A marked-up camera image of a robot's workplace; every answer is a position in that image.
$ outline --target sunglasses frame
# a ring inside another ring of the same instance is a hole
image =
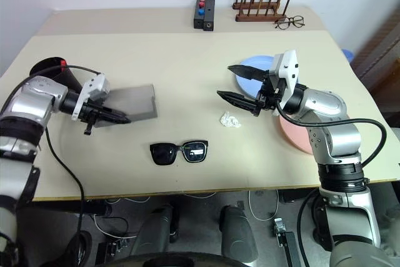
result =
[[[202,143],[202,144],[205,146],[205,147],[204,147],[204,156],[203,156],[202,159],[200,159],[200,160],[198,160],[198,161],[190,161],[190,160],[186,157],[186,154],[185,154],[185,152],[184,152],[184,147],[187,146],[187,145],[189,145],[189,144],[192,144],[192,143]],[[154,156],[153,156],[153,149],[154,149],[155,146],[168,146],[168,147],[172,147],[173,150],[174,150],[173,160],[172,160],[170,163],[168,163],[168,164],[160,164],[160,163],[155,162]],[[166,166],[166,165],[171,165],[171,164],[173,164],[173,163],[175,162],[176,156],[178,155],[178,152],[179,152],[179,151],[182,151],[183,157],[185,158],[185,160],[186,160],[188,163],[199,163],[199,162],[203,162],[203,161],[206,159],[207,149],[208,149],[208,141],[206,141],[206,140],[192,140],[192,141],[185,142],[185,143],[183,143],[182,145],[176,145],[176,144],[174,144],[174,143],[154,143],[154,144],[150,145],[150,152],[151,152],[152,160],[154,161],[154,163],[156,163],[157,165],[160,165],[160,166]]]

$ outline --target pink plate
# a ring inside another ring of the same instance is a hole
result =
[[[283,119],[282,116],[279,116],[279,124],[281,125],[285,136],[290,140],[290,142],[292,142],[293,145],[295,145],[295,147],[299,148],[305,153],[313,154],[313,150],[311,149],[311,145],[308,140],[306,128],[294,125]]]

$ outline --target white cable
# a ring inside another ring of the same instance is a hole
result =
[[[93,215],[93,221],[94,221],[94,225],[98,228],[98,230],[100,230],[100,232],[102,232],[103,234],[116,238],[116,239],[133,239],[136,238],[137,236],[130,236],[130,237],[119,237],[119,236],[114,236],[113,234],[109,234],[106,233],[105,231],[103,231],[100,226],[98,225],[98,222],[96,221],[96,215]]]
[[[131,198],[124,198],[125,200],[132,201],[133,203],[147,203],[150,199],[150,196],[147,197],[145,200],[133,200]]]
[[[106,199],[106,203],[108,203],[108,204],[114,204],[114,203],[117,203],[117,202],[120,201],[120,200],[121,200],[120,198],[117,198],[117,200],[115,200],[115,201],[110,201],[110,200]]]
[[[256,218],[258,221],[269,221],[269,220],[272,220],[275,217],[276,213],[278,212],[278,206],[279,206],[279,192],[278,192],[278,190],[276,190],[276,207],[275,207],[274,214],[272,214],[271,217],[269,217],[267,219],[261,219],[261,218],[256,217],[256,215],[253,212],[253,209],[251,208],[250,190],[249,190],[249,208],[250,208],[250,212],[251,212],[252,216],[254,218]]]
[[[185,194],[183,193],[183,195],[187,196],[187,197],[192,197],[192,198],[197,198],[197,199],[206,199],[206,198],[210,198],[213,197],[215,194],[217,194],[217,192],[213,192],[210,195],[207,195],[205,197],[200,197],[200,196],[195,196],[195,195],[190,195],[190,194]]]

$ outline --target eyeglasses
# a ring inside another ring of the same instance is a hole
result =
[[[280,29],[287,29],[290,24],[293,24],[297,28],[303,27],[304,24],[304,18],[302,16],[294,16],[293,18],[288,18],[285,17],[283,19],[279,19],[275,21],[275,28],[280,28]]]
[[[208,141],[197,140],[184,143],[178,146],[172,143],[157,143],[150,145],[152,160],[157,165],[170,165],[175,162],[178,151],[183,152],[183,156],[189,163],[204,161],[207,154]]]

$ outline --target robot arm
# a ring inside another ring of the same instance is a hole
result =
[[[52,113],[62,111],[87,123],[130,123],[120,111],[101,106],[109,92],[103,74],[88,81],[80,94],[52,79],[36,76],[20,88],[0,114],[0,262],[13,266],[18,206],[33,199],[40,170],[33,166],[37,146]]]
[[[377,249],[380,235],[370,190],[366,186],[368,179],[364,177],[361,163],[361,136],[353,123],[334,126],[321,124],[349,119],[343,99],[330,91],[313,90],[296,83],[299,65],[295,51],[277,54],[270,71],[242,65],[228,69],[263,84],[254,101],[237,93],[218,91],[223,99],[255,116],[261,109],[277,109],[289,122],[295,120],[302,126],[312,125],[307,127],[307,133],[318,165],[321,182],[319,192],[324,201],[321,222],[325,222],[323,226],[329,231],[329,250],[335,258],[331,260],[331,266],[347,266],[340,265],[345,264],[346,260],[338,258],[347,255],[349,259],[354,259],[356,255],[351,253],[353,249],[357,249],[357,256],[363,253],[360,249],[364,248],[366,253],[371,253],[370,247]],[[349,243],[352,247],[341,246],[336,249],[343,243]]]

